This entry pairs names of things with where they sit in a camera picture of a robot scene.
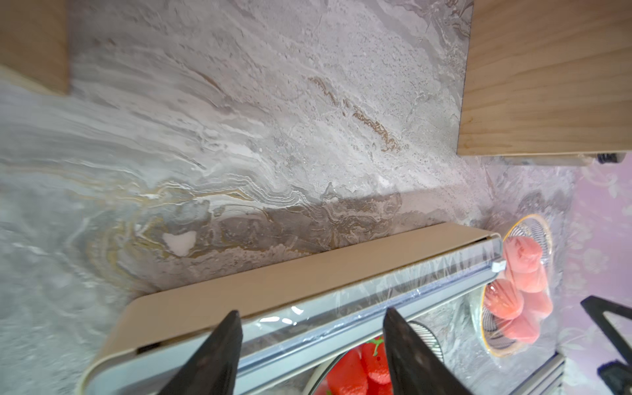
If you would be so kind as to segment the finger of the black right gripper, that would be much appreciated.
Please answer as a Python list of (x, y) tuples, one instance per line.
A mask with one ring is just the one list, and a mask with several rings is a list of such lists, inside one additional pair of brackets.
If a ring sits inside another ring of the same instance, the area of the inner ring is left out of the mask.
[(615, 347), (625, 363), (631, 365), (631, 345), (607, 317), (607, 314), (612, 314), (631, 321), (631, 308), (597, 296), (588, 296), (580, 304), (590, 319)]

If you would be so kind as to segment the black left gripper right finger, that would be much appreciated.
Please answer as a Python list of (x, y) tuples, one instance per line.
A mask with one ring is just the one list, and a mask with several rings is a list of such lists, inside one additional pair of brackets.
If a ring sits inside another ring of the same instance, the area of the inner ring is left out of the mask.
[(383, 338), (395, 395), (471, 395), (395, 308), (386, 310)]

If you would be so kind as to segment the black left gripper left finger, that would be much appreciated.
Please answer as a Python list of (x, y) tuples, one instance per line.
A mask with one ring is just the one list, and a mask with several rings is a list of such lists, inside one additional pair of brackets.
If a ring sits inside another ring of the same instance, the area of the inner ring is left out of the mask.
[(158, 394), (233, 394), (242, 342), (240, 313), (232, 310)]

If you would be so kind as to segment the cream plastic wrap dispenser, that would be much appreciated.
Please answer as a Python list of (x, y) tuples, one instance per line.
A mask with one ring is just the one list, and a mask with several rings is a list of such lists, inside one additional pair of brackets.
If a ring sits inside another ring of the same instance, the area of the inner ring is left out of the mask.
[(235, 391), (258, 393), (483, 288), (503, 265), (495, 232), (443, 223), (143, 296), (121, 314), (80, 394), (154, 394), (232, 310), (243, 332)]

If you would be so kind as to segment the glass plate of strawberries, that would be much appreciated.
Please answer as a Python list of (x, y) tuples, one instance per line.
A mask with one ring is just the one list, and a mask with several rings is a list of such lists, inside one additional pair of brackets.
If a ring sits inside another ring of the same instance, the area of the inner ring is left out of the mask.
[(320, 368), (304, 394), (391, 394), (393, 387), (383, 336), (336, 357)]

